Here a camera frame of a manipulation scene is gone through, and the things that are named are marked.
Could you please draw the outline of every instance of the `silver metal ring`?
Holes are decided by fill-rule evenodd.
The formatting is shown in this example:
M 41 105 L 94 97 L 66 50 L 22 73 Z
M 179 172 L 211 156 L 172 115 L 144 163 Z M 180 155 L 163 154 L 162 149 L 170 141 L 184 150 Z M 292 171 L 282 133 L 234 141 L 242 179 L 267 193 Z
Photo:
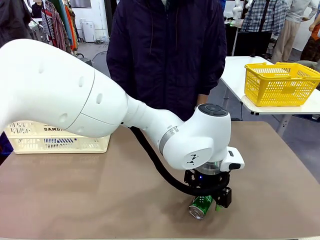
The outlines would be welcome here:
M 179 132 L 178 128 L 176 126 L 170 128 L 169 131 L 167 131 L 161 138 L 160 143 L 159 143 L 159 151 L 162 155 L 164 155 L 164 147 L 167 143 L 167 141 L 175 135 L 177 132 Z

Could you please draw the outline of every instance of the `yellow basket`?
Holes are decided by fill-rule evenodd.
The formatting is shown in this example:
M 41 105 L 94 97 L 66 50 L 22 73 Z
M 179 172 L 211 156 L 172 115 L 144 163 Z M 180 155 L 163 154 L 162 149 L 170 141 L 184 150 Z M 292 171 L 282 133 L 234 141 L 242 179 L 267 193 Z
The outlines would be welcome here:
M 35 121 L 17 121 L 4 130 L 16 154 L 101 154 L 110 136 L 79 136 Z
M 245 95 L 258 107 L 301 106 L 320 82 L 320 73 L 298 63 L 247 64 Z

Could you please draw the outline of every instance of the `orange shirt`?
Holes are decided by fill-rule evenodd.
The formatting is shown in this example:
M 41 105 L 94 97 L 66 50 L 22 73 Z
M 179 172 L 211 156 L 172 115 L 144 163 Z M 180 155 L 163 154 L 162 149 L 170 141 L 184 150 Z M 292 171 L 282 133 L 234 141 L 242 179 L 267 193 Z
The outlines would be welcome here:
M 317 41 L 318 39 L 320 39 L 320 37 L 318 37 L 318 32 L 320 30 L 320 24 L 316 25 L 311 33 L 311 37 Z

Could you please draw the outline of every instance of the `table leg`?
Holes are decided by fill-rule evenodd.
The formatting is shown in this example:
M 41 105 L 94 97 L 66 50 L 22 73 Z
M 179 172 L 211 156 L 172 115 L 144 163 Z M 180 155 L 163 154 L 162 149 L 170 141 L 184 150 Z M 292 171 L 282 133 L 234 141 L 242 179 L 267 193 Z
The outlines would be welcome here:
M 279 126 L 276 129 L 276 132 L 279 134 L 280 137 L 284 135 L 284 132 L 287 128 L 287 125 L 290 121 L 292 115 L 283 115 L 282 119 L 280 120 Z
M 222 102 L 222 107 L 225 110 L 227 110 L 227 107 L 228 107 L 229 95 L 230 95 L 230 90 L 227 87 L 225 89 L 224 96 L 223 96 L 223 102 Z

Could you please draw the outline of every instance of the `white crate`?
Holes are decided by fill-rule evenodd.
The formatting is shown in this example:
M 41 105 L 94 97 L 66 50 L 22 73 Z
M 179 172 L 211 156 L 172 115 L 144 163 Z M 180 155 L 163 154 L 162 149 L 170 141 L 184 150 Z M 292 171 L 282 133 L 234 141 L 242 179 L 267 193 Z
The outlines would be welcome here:
M 16 154 L 105 153 L 110 136 L 90 138 L 35 121 L 17 121 L 4 130 Z

